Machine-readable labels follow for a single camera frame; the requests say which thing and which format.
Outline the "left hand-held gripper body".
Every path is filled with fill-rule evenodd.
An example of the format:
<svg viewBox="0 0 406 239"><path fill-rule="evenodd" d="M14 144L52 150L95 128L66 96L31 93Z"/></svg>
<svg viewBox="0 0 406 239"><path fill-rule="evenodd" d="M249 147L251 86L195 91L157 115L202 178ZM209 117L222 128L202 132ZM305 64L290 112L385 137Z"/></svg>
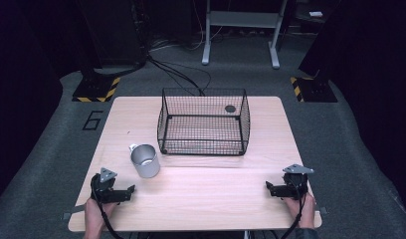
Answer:
<svg viewBox="0 0 406 239"><path fill-rule="evenodd" d="M123 196L127 190L114 190L116 173L102 167L100 173L96 173L91 180L91 198L96 202L119 203L123 202Z"/></svg>

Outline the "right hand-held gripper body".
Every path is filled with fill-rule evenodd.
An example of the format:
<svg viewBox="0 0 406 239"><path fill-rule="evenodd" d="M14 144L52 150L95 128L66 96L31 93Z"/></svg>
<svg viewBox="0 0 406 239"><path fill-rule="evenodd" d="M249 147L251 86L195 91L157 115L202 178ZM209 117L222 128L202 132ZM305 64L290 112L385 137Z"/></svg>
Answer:
<svg viewBox="0 0 406 239"><path fill-rule="evenodd" d="M279 197L300 200L308 192L308 176L314 173L312 168L293 164L283 169L283 185L274 185Z"/></svg>

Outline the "silver metal cup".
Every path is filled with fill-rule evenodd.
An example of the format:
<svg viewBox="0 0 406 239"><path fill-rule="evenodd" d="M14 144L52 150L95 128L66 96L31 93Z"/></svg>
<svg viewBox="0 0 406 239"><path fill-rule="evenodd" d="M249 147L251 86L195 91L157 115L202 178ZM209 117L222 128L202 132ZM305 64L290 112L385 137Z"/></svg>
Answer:
<svg viewBox="0 0 406 239"><path fill-rule="evenodd" d="M142 178L152 178L160 170L160 164L155 148L150 144L131 144L129 146L130 160L138 175Z"/></svg>

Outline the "black wire basket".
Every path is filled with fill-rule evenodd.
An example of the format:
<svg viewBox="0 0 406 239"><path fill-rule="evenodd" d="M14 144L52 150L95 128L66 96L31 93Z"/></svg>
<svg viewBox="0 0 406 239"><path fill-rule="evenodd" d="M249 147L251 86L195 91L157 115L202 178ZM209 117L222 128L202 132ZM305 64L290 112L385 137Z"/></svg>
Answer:
<svg viewBox="0 0 406 239"><path fill-rule="evenodd" d="M250 132L244 89L162 90L157 142L164 154L243 155Z"/></svg>

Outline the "person's left hand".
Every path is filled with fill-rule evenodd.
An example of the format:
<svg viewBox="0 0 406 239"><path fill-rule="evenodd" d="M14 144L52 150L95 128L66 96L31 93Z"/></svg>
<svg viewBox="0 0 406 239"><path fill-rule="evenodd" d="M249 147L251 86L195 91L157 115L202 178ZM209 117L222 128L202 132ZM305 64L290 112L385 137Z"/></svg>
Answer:
<svg viewBox="0 0 406 239"><path fill-rule="evenodd" d="M106 203L102 206L102 210L107 217L110 217L116 207L116 203ZM91 198L85 204L85 224L87 231L97 232L104 227L104 220L98 203Z"/></svg>

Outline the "person's right hand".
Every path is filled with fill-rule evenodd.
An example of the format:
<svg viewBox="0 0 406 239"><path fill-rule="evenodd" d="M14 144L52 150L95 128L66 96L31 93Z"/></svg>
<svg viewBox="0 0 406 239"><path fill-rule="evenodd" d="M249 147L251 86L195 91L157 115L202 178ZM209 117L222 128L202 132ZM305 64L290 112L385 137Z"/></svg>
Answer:
<svg viewBox="0 0 406 239"><path fill-rule="evenodd" d="M283 201L288 206L290 214L298 220L299 228L314 228L315 199L311 194L307 193L302 202L291 198L284 198Z"/></svg>

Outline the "black striped-edge stand base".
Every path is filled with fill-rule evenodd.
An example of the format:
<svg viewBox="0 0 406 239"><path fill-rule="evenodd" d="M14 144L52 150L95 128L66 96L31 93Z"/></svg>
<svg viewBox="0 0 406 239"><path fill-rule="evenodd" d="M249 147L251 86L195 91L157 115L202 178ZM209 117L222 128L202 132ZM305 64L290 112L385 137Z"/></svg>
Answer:
<svg viewBox="0 0 406 239"><path fill-rule="evenodd" d="M88 79L83 77L75 89L72 101L91 103L91 102L108 102L115 93L120 77L100 75Z"/></svg>
<svg viewBox="0 0 406 239"><path fill-rule="evenodd" d="M319 83L312 78L291 77L291 83L297 100L301 103L336 103L328 83Z"/></svg>

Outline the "black cabinet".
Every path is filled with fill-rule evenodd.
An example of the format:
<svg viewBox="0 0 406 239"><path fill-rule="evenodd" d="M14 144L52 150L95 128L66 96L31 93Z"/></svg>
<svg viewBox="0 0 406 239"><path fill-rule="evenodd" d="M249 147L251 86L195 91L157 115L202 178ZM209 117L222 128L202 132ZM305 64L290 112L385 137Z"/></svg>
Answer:
<svg viewBox="0 0 406 239"><path fill-rule="evenodd" d="M145 64L142 21L134 0L78 0L78 4L103 66Z"/></svg>

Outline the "white metal stand frame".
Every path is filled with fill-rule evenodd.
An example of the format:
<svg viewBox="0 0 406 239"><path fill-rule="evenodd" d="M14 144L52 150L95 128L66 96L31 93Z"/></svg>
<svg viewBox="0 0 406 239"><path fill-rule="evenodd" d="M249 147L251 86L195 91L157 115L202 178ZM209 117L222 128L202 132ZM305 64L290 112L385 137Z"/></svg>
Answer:
<svg viewBox="0 0 406 239"><path fill-rule="evenodd" d="M211 52L211 27L246 27L274 29L274 36L268 43L272 67L277 70L280 61L277 52L277 42L279 39L283 19L288 0L281 0L281 8L278 13L260 12L234 12L234 11L214 11L211 9L211 0L206 0L206 22L205 22L205 44L202 55L202 65L207 66L210 62Z"/></svg>

